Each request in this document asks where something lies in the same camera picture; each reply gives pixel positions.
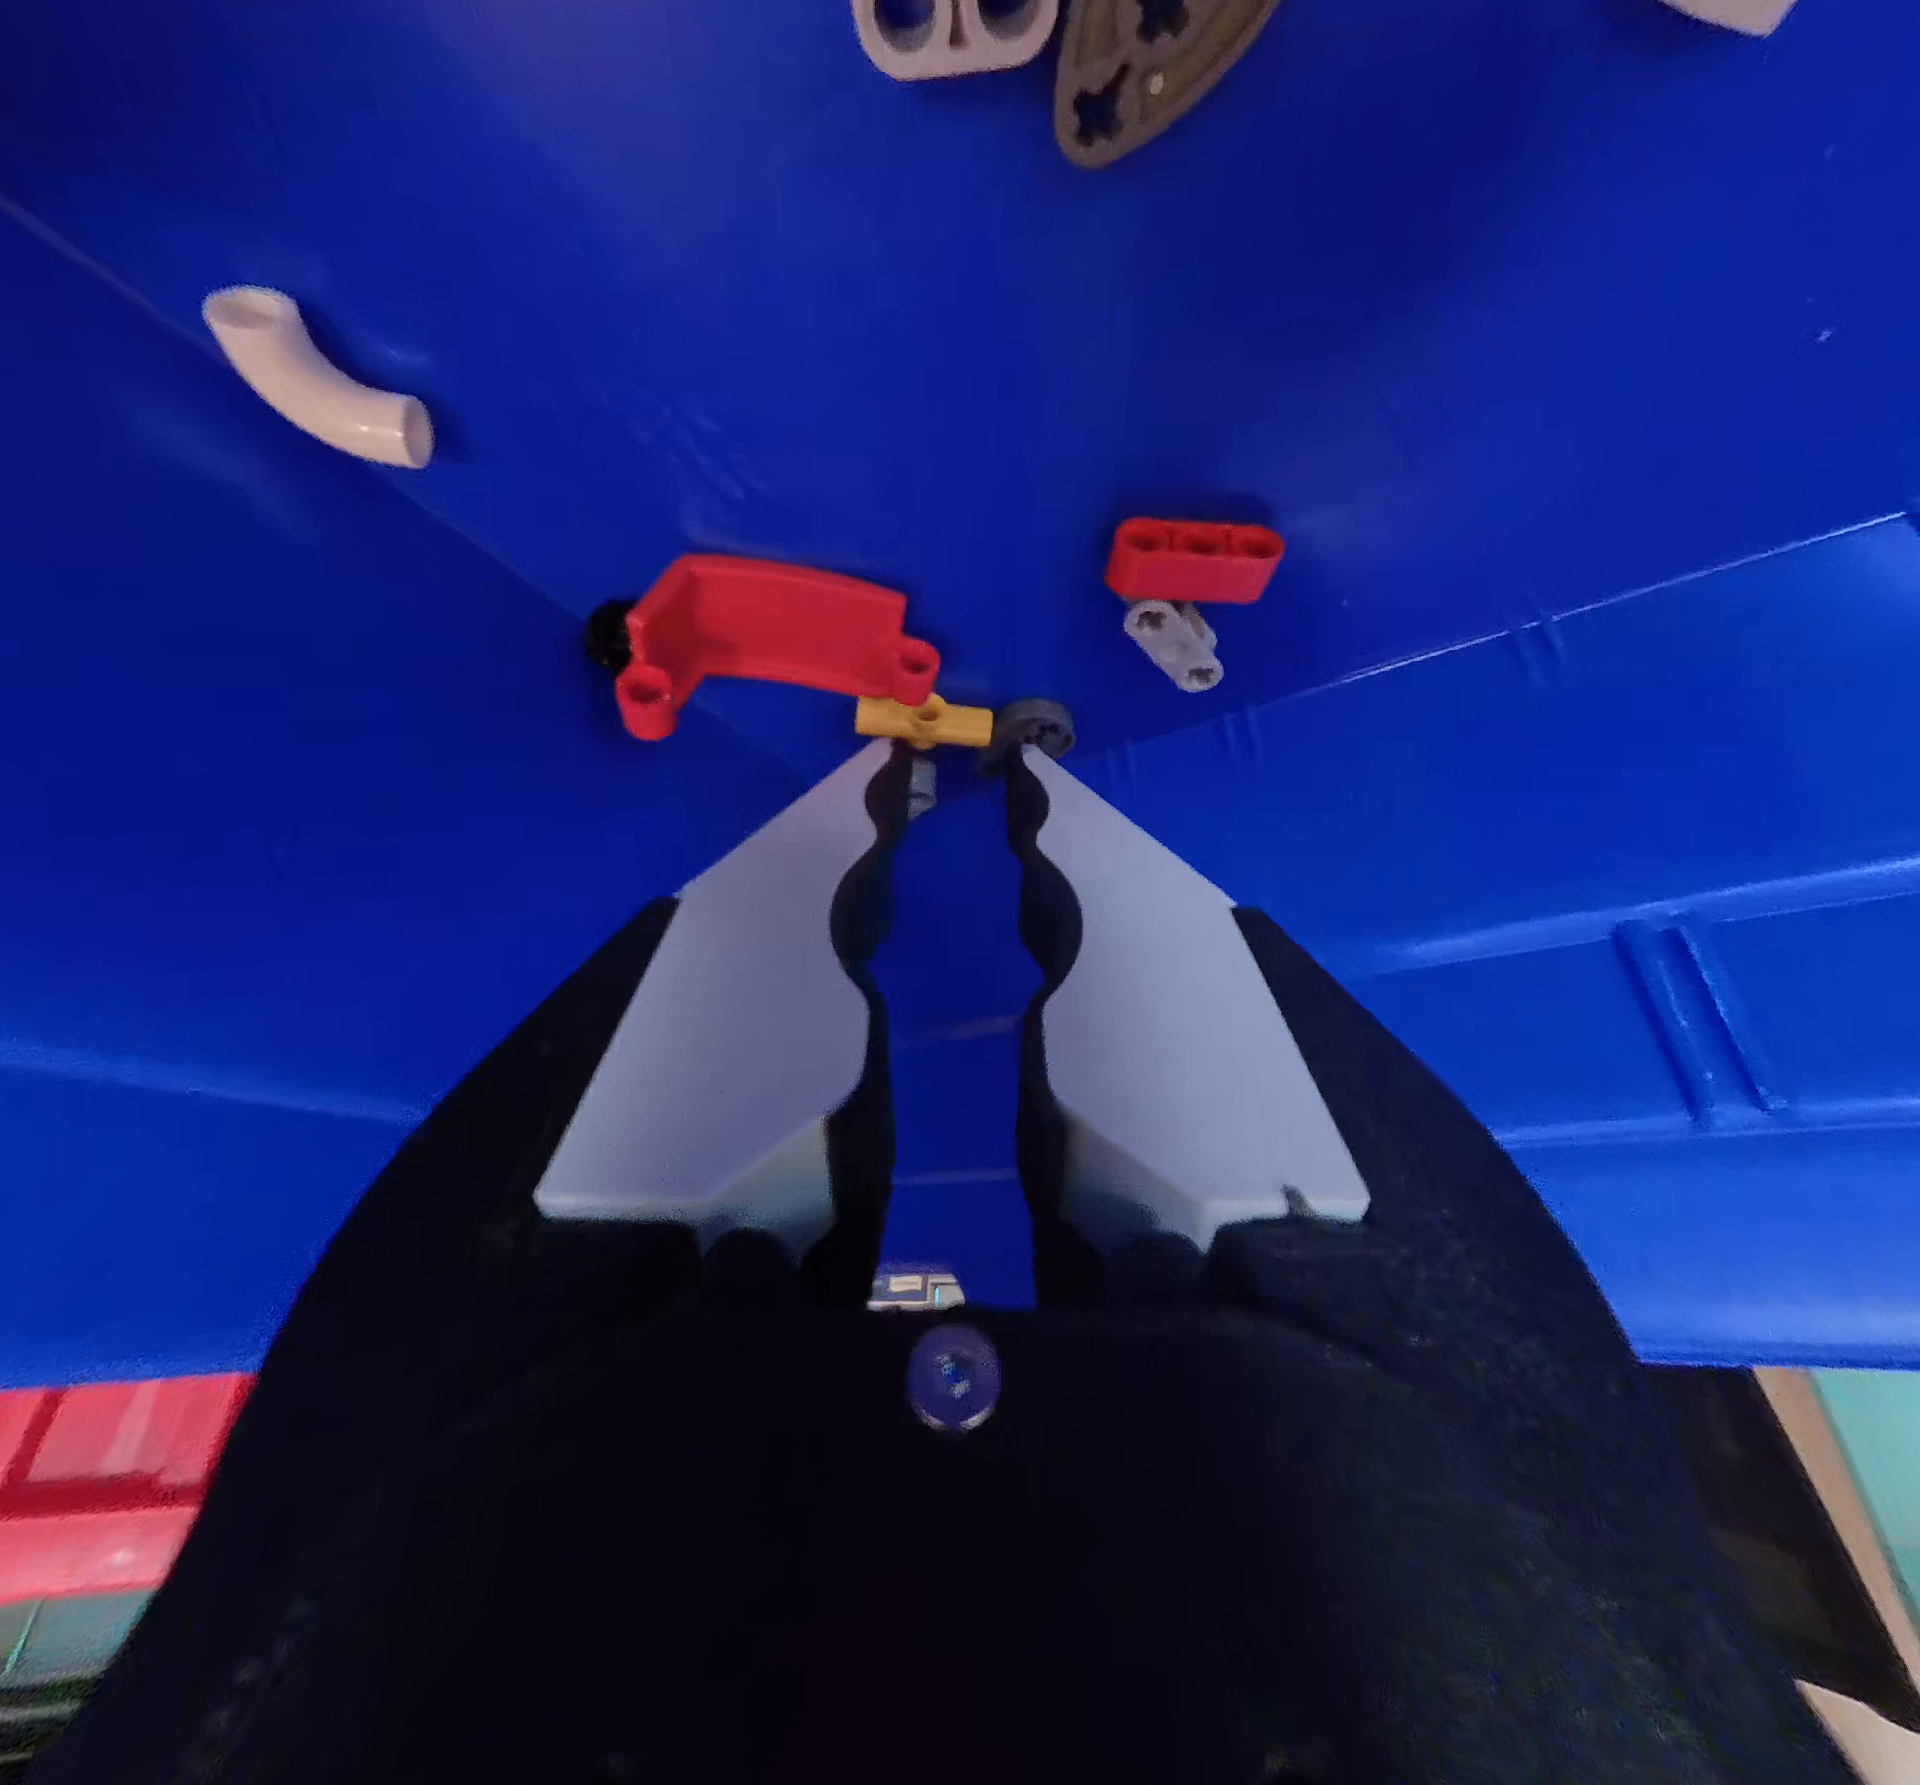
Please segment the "blue plastic parts bin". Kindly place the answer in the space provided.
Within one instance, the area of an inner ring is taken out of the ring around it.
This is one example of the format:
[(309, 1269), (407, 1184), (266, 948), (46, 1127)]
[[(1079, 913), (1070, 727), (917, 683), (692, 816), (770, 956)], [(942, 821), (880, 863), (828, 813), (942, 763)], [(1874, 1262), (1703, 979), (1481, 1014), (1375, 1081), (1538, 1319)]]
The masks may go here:
[[(404, 1134), (853, 746), (581, 628), (886, 582), (1666, 1364), (1917, 1365), (1917, 0), (1283, 0), (1112, 169), (849, 0), (5, 0), (5, 1383), (259, 1364)], [(204, 323), (289, 292), (422, 471)], [(1266, 525), (1185, 693), (1131, 516)]]

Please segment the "red curved lego panel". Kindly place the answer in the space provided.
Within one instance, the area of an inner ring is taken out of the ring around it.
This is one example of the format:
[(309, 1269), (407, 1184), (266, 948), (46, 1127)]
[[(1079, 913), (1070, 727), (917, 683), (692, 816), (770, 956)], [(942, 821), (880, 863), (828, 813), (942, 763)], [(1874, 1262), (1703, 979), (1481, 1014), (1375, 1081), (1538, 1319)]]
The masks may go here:
[(775, 559), (683, 555), (621, 626), (614, 703), (640, 742), (666, 741), (710, 679), (922, 707), (942, 668), (936, 646), (906, 631), (903, 593)]

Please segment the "dark grey lego bush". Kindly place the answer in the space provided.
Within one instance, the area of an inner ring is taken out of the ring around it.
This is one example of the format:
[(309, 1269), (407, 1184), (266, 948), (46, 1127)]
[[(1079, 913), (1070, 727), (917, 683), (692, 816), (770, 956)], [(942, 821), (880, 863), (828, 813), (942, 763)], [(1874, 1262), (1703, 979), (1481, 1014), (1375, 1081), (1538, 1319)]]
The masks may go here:
[(988, 745), (974, 756), (974, 770), (981, 778), (994, 779), (1019, 757), (1021, 749), (1035, 749), (1059, 762), (1074, 751), (1075, 732), (1074, 714), (1059, 700), (1015, 697), (994, 711), (994, 728)]

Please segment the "red plastic bin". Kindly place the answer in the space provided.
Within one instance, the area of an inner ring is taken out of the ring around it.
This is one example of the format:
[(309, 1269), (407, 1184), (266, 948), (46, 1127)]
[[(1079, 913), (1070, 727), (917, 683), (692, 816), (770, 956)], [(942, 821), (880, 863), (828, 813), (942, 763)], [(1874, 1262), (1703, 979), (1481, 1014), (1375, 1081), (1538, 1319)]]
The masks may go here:
[(3, 1391), (3, 1605), (140, 1597), (171, 1573), (250, 1371)]

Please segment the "light grey lego connector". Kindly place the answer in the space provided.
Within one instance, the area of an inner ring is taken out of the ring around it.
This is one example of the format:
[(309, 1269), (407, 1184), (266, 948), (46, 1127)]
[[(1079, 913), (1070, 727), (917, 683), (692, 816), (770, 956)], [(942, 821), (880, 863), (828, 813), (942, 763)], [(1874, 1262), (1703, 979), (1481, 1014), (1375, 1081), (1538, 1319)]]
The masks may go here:
[(1132, 601), (1125, 611), (1123, 631), (1181, 692), (1209, 693), (1219, 687), (1223, 668), (1217, 638), (1193, 603)]

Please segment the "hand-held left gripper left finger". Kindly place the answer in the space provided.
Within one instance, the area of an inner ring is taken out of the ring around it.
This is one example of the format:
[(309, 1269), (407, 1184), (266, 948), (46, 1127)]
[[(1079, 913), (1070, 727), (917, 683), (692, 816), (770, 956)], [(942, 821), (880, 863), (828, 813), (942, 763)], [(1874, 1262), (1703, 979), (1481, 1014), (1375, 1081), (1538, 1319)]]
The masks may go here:
[(873, 956), (916, 756), (871, 742), (678, 893), (535, 1201), (549, 1222), (755, 1230), (863, 1310), (894, 1173)]

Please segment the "yellow lego connector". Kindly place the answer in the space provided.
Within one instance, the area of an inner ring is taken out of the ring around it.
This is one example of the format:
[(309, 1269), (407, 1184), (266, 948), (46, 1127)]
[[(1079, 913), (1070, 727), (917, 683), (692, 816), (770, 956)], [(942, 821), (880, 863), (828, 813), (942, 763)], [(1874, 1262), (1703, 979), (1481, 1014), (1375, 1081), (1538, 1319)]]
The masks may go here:
[(853, 728), (863, 739), (908, 745), (917, 751), (985, 751), (995, 739), (998, 717), (992, 707), (952, 703), (930, 696), (923, 703), (859, 696), (853, 701)]

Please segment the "red short lego beam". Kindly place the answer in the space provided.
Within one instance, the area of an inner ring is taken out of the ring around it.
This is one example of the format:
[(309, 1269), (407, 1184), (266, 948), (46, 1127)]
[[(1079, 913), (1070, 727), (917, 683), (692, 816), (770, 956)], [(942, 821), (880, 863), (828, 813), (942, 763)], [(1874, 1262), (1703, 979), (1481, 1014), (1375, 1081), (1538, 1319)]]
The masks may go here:
[(1250, 606), (1283, 555), (1283, 537), (1266, 525), (1131, 516), (1114, 531), (1105, 582), (1129, 605)]

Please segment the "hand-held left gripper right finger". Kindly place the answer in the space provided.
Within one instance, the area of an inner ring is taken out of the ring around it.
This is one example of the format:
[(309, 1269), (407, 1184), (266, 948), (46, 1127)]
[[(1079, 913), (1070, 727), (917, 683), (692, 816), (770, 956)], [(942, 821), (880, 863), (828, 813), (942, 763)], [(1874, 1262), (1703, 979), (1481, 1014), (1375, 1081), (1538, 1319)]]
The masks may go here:
[(1015, 1102), (1036, 1300), (1098, 1303), (1142, 1245), (1363, 1222), (1370, 1186), (1235, 901), (1036, 746), (1007, 752), (1002, 792), (1036, 968)]

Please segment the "white curved lego tube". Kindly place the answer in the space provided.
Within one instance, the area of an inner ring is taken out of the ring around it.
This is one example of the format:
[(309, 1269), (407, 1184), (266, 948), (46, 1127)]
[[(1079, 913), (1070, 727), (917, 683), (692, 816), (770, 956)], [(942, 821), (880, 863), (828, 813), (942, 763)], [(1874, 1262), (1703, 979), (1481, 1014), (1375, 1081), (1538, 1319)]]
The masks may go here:
[(289, 292), (220, 288), (204, 298), (202, 315), (232, 371), (302, 434), (381, 467), (429, 466), (437, 432), (426, 405), (335, 367)]

